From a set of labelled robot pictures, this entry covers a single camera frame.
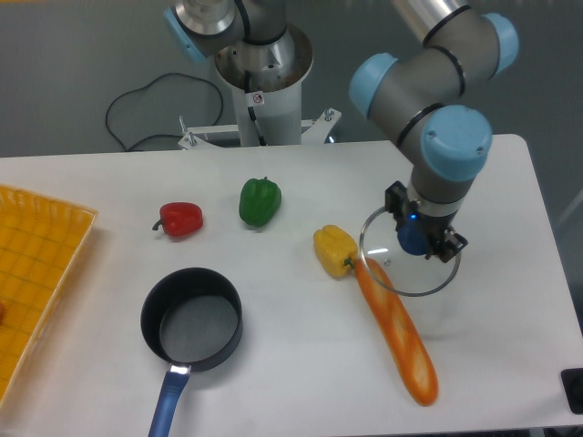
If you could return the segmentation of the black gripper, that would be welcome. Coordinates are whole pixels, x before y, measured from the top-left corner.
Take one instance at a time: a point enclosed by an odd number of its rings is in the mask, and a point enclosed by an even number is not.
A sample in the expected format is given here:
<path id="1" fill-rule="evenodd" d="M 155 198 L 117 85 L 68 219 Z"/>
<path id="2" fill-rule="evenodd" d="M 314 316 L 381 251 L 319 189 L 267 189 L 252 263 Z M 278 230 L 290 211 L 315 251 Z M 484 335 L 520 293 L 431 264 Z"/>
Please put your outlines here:
<path id="1" fill-rule="evenodd" d="M 407 253 L 427 253 L 427 259 L 435 257 L 447 263 L 468 244 L 451 227 L 458 202 L 408 200 L 404 184 L 395 181 L 384 192 L 384 209 L 400 224 L 400 245 Z"/>

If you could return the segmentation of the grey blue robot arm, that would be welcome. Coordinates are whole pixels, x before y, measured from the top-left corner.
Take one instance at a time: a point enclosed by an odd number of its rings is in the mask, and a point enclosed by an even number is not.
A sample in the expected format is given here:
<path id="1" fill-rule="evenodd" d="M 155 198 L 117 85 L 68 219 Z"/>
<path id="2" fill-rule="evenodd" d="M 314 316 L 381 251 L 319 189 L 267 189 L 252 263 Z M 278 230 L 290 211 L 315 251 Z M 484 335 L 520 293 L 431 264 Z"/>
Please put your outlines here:
<path id="1" fill-rule="evenodd" d="M 385 192 L 401 248 L 447 262 L 465 247 L 452 221 L 492 141 L 484 116 L 455 101 L 515 61 L 517 31 L 464 1 L 394 6 L 423 49 L 405 62 L 371 56 L 353 74 L 349 97 L 412 163 L 410 181 Z M 242 145 L 300 142 L 312 46 L 288 22 L 282 1 L 178 1 L 164 18 L 184 53 L 195 62 L 212 58 L 230 86 Z"/>

